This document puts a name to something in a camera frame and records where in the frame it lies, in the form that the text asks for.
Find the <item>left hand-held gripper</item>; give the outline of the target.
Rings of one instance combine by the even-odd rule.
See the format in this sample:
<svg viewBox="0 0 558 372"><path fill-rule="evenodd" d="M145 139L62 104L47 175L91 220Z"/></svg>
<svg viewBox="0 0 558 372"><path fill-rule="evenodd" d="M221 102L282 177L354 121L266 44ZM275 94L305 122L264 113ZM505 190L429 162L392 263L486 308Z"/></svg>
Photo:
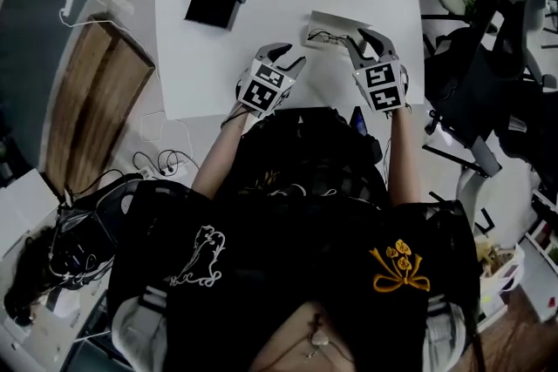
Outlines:
<svg viewBox="0 0 558 372"><path fill-rule="evenodd" d="M306 64L306 57L299 57L288 67L275 65L291 48L289 43L273 43L258 50L235 87L236 99L242 105L263 116L270 114L288 97Z"/></svg>

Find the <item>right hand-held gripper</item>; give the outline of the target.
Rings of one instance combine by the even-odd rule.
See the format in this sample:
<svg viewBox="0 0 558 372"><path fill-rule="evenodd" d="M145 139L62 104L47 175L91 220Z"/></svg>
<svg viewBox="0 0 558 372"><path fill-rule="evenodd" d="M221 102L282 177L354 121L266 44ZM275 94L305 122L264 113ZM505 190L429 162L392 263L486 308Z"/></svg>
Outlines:
<svg viewBox="0 0 558 372"><path fill-rule="evenodd" d="M407 106L408 75L397 58L393 42L377 31L357 29L364 41L378 56L366 57L352 37L345 39L358 89L373 112L393 112Z"/></svg>

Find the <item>white glasses case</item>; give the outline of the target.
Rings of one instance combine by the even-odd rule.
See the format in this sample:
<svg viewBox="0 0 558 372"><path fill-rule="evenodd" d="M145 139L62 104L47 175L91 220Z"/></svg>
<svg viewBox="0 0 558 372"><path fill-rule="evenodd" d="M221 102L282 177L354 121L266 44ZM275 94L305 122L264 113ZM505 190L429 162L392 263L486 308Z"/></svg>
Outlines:
<svg viewBox="0 0 558 372"><path fill-rule="evenodd" d="M303 45L315 50L321 51L340 51L347 54L345 45L319 44L307 40L310 30L316 28L326 29L335 35L349 35L356 42L362 52L365 52L367 43L358 32L358 28L370 29L370 25L361 23L346 17L331 15L329 13L313 10L308 16L308 25L303 32Z"/></svg>

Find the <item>person's left forearm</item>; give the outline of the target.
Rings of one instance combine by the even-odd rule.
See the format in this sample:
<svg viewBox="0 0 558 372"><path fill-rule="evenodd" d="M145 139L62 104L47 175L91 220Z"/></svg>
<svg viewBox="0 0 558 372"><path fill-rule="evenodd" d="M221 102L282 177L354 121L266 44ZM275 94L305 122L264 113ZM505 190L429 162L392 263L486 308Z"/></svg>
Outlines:
<svg viewBox="0 0 558 372"><path fill-rule="evenodd" d="M220 133L202 162L192 184L197 193L213 199L235 161L249 109L238 105L221 124Z"/></svg>

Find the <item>person's right forearm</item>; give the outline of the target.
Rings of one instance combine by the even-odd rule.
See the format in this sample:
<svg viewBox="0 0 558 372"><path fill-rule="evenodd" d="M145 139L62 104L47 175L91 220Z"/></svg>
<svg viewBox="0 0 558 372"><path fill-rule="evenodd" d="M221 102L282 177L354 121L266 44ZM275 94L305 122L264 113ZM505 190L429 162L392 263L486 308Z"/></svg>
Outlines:
<svg viewBox="0 0 558 372"><path fill-rule="evenodd" d="M395 110L391 118L391 152L388 193L394 206L418 203L421 198L416 149L412 138L411 114L406 108Z"/></svg>

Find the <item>small dark screen device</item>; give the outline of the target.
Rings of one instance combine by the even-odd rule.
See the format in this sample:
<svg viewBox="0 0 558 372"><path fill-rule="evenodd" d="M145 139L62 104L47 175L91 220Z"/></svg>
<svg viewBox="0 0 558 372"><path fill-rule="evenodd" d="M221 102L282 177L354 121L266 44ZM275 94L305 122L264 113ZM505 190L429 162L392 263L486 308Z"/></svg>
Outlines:
<svg viewBox="0 0 558 372"><path fill-rule="evenodd" d="M364 115L360 106L354 107L350 118L350 126L362 136L366 136L368 134Z"/></svg>

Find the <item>black inner box tray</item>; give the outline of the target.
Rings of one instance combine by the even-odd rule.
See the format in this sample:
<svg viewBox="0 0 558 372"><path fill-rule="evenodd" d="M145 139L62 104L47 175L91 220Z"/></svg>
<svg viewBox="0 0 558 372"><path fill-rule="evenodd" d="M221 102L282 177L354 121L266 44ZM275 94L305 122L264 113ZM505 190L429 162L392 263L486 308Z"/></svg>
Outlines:
<svg viewBox="0 0 558 372"><path fill-rule="evenodd" d="M240 6L240 0L191 0L185 19L231 30Z"/></svg>

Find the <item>black office chair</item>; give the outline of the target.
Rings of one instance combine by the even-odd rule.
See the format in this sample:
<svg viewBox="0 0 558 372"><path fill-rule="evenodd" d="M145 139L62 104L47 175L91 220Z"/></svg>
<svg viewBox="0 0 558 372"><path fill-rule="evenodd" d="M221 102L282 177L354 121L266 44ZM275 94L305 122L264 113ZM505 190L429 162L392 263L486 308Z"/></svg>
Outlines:
<svg viewBox="0 0 558 372"><path fill-rule="evenodd" d="M487 138L503 127L512 93L524 80L543 83L527 48L529 13L546 0L476 0L470 24L439 37L425 59L425 97L432 109L427 134L441 127L468 149L486 177L501 169Z"/></svg>

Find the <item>white floor plate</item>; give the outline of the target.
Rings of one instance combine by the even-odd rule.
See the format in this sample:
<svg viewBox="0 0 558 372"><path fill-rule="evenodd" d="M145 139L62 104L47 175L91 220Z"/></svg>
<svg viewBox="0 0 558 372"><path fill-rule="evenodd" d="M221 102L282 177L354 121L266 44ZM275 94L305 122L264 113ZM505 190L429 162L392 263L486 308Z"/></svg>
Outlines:
<svg viewBox="0 0 558 372"><path fill-rule="evenodd" d="M151 112L141 117L139 135L143 142L155 143L161 140L163 127L167 121L164 111Z"/></svg>

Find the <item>wooden floor panel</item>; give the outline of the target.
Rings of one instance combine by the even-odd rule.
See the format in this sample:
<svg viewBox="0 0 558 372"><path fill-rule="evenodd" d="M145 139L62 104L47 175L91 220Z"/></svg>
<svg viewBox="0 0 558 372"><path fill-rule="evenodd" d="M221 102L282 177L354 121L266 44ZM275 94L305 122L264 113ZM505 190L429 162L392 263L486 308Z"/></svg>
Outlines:
<svg viewBox="0 0 558 372"><path fill-rule="evenodd" d="M91 17L54 97L44 174L55 193L77 193L107 167L155 63L129 34Z"/></svg>

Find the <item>person's black embroidered shirt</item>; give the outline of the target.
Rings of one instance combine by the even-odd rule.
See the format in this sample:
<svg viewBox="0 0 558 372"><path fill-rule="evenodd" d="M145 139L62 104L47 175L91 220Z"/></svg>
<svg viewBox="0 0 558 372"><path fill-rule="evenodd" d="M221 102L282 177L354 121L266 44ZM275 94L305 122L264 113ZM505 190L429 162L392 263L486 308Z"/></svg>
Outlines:
<svg viewBox="0 0 558 372"><path fill-rule="evenodd" d="M107 301L133 372L441 371L478 341L480 275L457 202L143 181Z"/></svg>

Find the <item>white storage basket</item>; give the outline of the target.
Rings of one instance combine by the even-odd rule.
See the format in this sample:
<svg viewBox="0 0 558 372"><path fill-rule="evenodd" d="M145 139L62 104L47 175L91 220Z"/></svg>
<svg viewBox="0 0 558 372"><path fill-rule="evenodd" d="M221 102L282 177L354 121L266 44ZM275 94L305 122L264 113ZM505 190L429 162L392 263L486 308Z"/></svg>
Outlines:
<svg viewBox="0 0 558 372"><path fill-rule="evenodd" d="M520 284L525 272L525 253L519 244L502 248L490 240L477 240L476 253L481 268L479 322L484 322L507 306L502 295Z"/></svg>

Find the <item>black-framed eyeglasses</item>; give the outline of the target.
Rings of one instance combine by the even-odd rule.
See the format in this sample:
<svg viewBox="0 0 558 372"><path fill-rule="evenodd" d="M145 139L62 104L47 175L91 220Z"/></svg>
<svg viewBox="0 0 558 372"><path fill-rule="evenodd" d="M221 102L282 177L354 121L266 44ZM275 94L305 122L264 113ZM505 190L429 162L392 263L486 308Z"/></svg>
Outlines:
<svg viewBox="0 0 558 372"><path fill-rule="evenodd" d="M319 44L345 45L349 35L335 35L326 29L316 28L309 31L307 40Z"/></svg>

